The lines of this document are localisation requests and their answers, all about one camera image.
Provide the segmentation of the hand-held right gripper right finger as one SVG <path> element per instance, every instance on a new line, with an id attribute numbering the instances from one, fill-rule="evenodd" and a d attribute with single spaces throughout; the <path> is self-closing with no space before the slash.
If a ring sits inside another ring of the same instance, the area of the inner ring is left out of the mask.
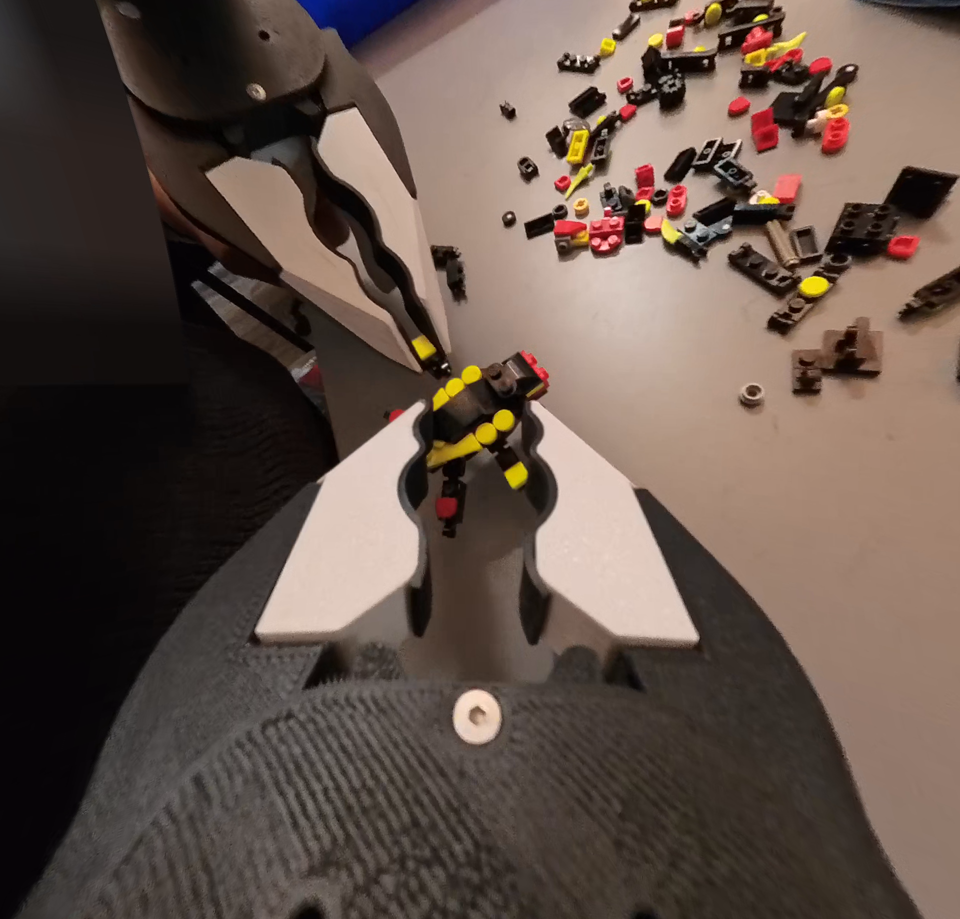
<path id="1" fill-rule="evenodd" d="M 626 653 L 698 649 L 700 632 L 635 484 L 534 401 L 522 417 L 524 534 L 518 614 L 532 649 L 608 673 Z"/>

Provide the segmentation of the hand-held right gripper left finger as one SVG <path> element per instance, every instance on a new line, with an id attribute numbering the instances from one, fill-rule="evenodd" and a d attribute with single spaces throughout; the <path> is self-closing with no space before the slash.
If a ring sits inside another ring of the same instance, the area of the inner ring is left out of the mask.
<path id="1" fill-rule="evenodd" d="M 428 493 L 431 418 L 415 401 L 317 484 L 253 635 L 265 647 L 331 645 L 353 659 L 397 649 L 431 619 Z"/>

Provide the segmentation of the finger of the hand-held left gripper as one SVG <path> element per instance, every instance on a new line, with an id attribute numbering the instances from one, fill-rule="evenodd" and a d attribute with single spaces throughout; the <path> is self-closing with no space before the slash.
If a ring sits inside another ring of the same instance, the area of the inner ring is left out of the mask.
<path id="1" fill-rule="evenodd" d="M 314 170 L 349 238 L 368 295 L 409 337 L 426 334 L 450 360 L 450 332 L 419 202 L 359 109 L 328 113 L 313 143 Z"/>
<path id="2" fill-rule="evenodd" d="M 330 249 L 311 226 L 303 193 L 289 172 L 269 162 L 232 157 L 206 178 L 280 266 L 302 298 L 388 360 L 422 372 L 396 318 L 368 293 L 356 264 Z"/>

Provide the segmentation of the small yellow black lego piece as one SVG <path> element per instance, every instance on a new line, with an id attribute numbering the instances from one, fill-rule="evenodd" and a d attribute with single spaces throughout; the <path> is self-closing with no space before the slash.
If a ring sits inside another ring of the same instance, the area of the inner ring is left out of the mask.
<path id="1" fill-rule="evenodd" d="M 449 378 L 452 375 L 447 355 L 441 348 L 435 346 L 428 336 L 421 334 L 414 337 L 411 341 L 411 348 L 424 373 L 437 380 Z"/>

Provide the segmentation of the black red yellow lego build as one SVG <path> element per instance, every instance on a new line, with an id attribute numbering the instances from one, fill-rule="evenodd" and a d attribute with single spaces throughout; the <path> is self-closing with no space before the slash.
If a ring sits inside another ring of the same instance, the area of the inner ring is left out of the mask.
<path id="1" fill-rule="evenodd" d="M 470 365 L 434 395 L 432 443 L 425 457 L 428 473 L 439 473 L 435 500 L 440 532 L 454 539 L 463 521 L 467 464 L 489 454 L 513 491 L 522 490 L 529 472 L 510 444 L 527 407 L 546 396 L 550 380 L 533 353 L 520 350 L 485 367 Z"/>

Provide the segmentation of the black angled lego piece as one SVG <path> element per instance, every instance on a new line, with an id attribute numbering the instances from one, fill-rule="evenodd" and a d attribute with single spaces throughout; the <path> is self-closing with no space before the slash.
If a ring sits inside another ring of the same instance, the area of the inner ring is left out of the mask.
<path id="1" fill-rule="evenodd" d="M 438 272 L 443 272 L 450 295 L 454 302 L 460 303 L 467 298 L 466 268 L 458 247 L 432 244 L 430 253 Z"/>

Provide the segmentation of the pile of loose lego pieces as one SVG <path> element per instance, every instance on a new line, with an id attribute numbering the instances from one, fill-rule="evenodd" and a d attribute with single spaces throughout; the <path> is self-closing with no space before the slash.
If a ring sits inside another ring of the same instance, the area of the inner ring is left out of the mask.
<path id="1" fill-rule="evenodd" d="M 504 213 L 475 331 L 566 421 L 958 433 L 958 46 L 802 1 L 699 1 L 548 133 L 563 217 Z"/>

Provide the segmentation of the black chair base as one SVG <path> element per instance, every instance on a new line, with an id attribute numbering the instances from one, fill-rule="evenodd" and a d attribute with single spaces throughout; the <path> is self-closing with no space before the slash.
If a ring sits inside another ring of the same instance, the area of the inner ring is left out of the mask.
<path id="1" fill-rule="evenodd" d="M 313 345 L 299 333 L 309 333 L 301 301 L 280 288 L 235 276 L 220 263 L 189 280 L 190 287 L 235 336 L 266 351 L 283 364 L 293 356 L 308 356 Z"/>

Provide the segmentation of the person's dark knit sweater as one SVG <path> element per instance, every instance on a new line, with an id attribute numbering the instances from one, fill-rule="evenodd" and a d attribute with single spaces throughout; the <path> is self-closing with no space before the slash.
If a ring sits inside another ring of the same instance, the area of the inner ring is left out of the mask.
<path id="1" fill-rule="evenodd" d="M 184 383 L 2 397 L 1 910 L 75 816 L 116 714 L 210 577 L 338 461 L 326 412 L 223 324 Z"/>

